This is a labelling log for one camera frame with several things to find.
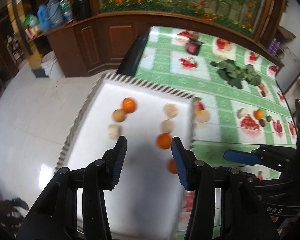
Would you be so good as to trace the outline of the brown round fruit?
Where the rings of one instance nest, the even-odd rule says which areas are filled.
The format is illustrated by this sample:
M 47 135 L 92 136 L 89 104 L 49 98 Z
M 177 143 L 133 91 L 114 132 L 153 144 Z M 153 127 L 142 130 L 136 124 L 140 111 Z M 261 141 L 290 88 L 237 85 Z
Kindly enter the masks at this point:
M 126 119 L 126 113 L 123 109 L 116 109 L 112 113 L 112 119 L 116 122 L 123 122 Z

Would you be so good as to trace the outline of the purple bottles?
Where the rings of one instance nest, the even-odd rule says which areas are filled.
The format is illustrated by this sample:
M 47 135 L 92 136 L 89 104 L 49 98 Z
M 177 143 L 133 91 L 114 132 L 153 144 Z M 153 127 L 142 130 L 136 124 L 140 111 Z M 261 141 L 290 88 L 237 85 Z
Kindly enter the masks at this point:
M 273 38 L 267 48 L 267 51 L 271 55 L 276 55 L 277 52 L 279 51 L 279 48 L 280 48 L 280 42 L 276 38 Z

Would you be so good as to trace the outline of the green leafy vegetable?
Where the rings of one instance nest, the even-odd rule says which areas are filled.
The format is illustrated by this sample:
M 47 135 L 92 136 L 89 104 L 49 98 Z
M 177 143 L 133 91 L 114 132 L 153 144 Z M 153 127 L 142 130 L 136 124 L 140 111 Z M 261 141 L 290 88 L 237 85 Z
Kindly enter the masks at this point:
M 245 70 L 237 66 L 234 60 L 211 61 L 210 65 L 217 68 L 217 74 L 231 87 L 243 88 L 242 81 L 246 79 L 247 75 Z
M 261 77 L 257 72 L 254 70 L 253 65 L 247 64 L 244 69 L 244 80 L 253 86 L 261 85 Z

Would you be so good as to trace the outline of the white plastic bucket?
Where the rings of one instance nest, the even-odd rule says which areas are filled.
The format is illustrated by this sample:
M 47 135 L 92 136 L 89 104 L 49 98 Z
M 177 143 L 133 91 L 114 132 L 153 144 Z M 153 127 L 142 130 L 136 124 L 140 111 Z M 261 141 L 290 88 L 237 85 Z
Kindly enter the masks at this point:
M 59 81 L 64 77 L 64 73 L 59 65 L 54 51 L 47 53 L 40 62 L 45 75 L 52 81 Z

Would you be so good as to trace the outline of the pale foam chunk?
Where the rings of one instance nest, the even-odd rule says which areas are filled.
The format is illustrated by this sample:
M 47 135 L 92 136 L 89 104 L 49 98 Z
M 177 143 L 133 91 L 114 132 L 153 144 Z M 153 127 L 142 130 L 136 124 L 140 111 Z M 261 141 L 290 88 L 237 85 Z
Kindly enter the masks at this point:
M 172 133 L 175 129 L 175 124 L 172 120 L 168 119 L 168 120 L 164 120 L 161 124 L 160 124 L 160 129 L 162 133 Z

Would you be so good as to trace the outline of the large orange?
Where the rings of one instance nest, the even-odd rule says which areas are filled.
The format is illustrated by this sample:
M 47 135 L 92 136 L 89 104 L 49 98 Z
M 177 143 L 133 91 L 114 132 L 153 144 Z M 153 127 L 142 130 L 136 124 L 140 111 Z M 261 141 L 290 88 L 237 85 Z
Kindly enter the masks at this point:
M 137 103 L 133 98 L 125 98 L 122 100 L 121 106 L 125 113 L 130 114 L 136 110 Z

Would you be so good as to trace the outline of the dark jar with cork lid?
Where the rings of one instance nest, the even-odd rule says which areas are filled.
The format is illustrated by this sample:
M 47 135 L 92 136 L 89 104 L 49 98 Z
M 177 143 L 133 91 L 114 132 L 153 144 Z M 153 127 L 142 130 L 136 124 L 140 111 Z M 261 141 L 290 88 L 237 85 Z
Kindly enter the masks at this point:
M 197 56 L 202 45 L 203 42 L 199 40 L 199 33 L 193 32 L 188 43 L 186 44 L 186 51 L 191 55 Z

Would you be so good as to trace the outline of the black chair back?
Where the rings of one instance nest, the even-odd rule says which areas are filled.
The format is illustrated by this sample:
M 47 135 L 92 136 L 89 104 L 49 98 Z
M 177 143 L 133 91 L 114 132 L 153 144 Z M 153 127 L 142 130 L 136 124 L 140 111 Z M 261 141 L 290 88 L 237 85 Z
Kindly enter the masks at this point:
M 141 61 L 143 52 L 148 42 L 150 30 L 148 29 L 144 33 L 138 36 L 138 38 L 130 46 L 129 50 L 125 54 L 121 61 L 116 74 L 122 74 L 127 76 L 135 76 L 138 65 Z

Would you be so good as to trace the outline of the beige foam chunk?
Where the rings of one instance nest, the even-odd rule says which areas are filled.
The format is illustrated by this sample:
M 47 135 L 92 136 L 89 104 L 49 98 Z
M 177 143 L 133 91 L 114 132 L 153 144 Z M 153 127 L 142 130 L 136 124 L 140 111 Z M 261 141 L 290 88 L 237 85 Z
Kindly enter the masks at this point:
M 246 108 L 241 108 L 241 109 L 239 109 L 239 110 L 237 111 L 237 117 L 238 117 L 239 119 L 241 119 L 241 118 L 245 117 L 248 113 L 249 113 L 249 112 L 248 112 L 248 110 L 247 110 Z

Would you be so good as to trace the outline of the white foam chunk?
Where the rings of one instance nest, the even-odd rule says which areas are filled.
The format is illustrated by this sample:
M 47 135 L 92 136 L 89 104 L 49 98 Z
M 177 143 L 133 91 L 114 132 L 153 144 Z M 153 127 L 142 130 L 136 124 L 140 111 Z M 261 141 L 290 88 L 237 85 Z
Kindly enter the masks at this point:
M 108 125 L 108 137 L 111 140 L 117 140 L 121 135 L 121 126 L 118 124 Z

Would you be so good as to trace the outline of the brown wooden cabinet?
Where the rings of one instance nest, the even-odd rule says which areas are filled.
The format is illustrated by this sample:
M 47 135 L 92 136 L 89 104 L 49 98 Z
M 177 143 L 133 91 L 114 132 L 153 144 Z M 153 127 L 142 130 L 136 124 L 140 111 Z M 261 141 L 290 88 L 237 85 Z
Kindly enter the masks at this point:
M 159 11 L 102 13 L 45 32 L 66 77 L 92 76 L 119 67 L 133 42 L 152 26 L 188 29 L 250 49 L 282 68 L 284 64 L 253 39 L 220 24 Z

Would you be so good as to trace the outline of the dark red tomato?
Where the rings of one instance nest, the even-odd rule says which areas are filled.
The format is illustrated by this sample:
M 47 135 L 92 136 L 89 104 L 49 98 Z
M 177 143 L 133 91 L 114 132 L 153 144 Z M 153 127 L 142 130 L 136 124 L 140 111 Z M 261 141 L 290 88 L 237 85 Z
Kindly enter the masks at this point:
M 266 123 L 263 119 L 259 120 L 259 124 L 260 124 L 261 127 L 264 127 L 266 125 Z

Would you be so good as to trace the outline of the black shoe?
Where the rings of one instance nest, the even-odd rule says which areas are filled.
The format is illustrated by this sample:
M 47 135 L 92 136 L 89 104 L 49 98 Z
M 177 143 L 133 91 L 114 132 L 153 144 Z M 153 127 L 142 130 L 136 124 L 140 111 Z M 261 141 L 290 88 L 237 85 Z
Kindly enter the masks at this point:
M 13 198 L 11 200 L 11 202 L 13 203 L 13 206 L 15 206 L 15 207 L 21 207 L 24 210 L 29 210 L 29 206 L 28 206 L 27 202 L 22 200 L 20 197 Z

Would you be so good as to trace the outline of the white foam-wrapped chunk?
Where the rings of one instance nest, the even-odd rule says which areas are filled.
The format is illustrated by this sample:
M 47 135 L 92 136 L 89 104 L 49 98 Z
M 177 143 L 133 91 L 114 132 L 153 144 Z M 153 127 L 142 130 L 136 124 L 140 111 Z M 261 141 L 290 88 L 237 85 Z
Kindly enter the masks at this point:
M 164 112 L 169 119 L 173 119 L 178 115 L 178 108 L 175 104 L 167 103 L 164 106 Z

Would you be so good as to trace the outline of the blue plastic jug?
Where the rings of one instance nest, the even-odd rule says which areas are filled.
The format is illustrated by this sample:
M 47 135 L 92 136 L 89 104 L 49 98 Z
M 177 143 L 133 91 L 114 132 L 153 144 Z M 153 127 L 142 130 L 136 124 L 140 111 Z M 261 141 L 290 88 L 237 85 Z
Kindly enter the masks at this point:
M 51 24 L 49 21 L 49 16 L 47 14 L 46 5 L 42 4 L 39 6 L 37 17 L 42 31 L 44 32 L 49 31 L 51 29 Z

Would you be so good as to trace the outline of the grey plastic jug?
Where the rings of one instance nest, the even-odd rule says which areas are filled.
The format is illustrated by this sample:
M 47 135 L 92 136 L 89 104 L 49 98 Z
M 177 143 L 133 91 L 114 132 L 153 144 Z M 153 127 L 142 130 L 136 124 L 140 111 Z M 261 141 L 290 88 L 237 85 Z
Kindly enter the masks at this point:
M 57 28 L 64 23 L 63 12 L 59 0 L 49 0 L 46 12 L 51 28 Z

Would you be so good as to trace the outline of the white striped-rim tray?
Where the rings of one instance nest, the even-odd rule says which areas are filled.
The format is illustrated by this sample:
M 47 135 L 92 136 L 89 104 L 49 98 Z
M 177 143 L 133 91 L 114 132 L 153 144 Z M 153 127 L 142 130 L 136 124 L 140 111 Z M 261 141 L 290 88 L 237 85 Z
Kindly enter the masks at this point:
M 105 73 L 88 94 L 59 155 L 57 168 L 84 168 L 113 148 L 109 129 L 113 111 L 131 98 L 136 110 L 119 124 L 127 139 L 127 153 L 119 183 L 104 198 L 111 232 L 134 239 L 172 239 L 177 231 L 185 190 L 168 171 L 171 150 L 157 145 L 161 124 L 168 119 L 166 105 L 174 105 L 171 133 L 186 148 L 193 144 L 194 96 L 191 92 L 138 79 Z

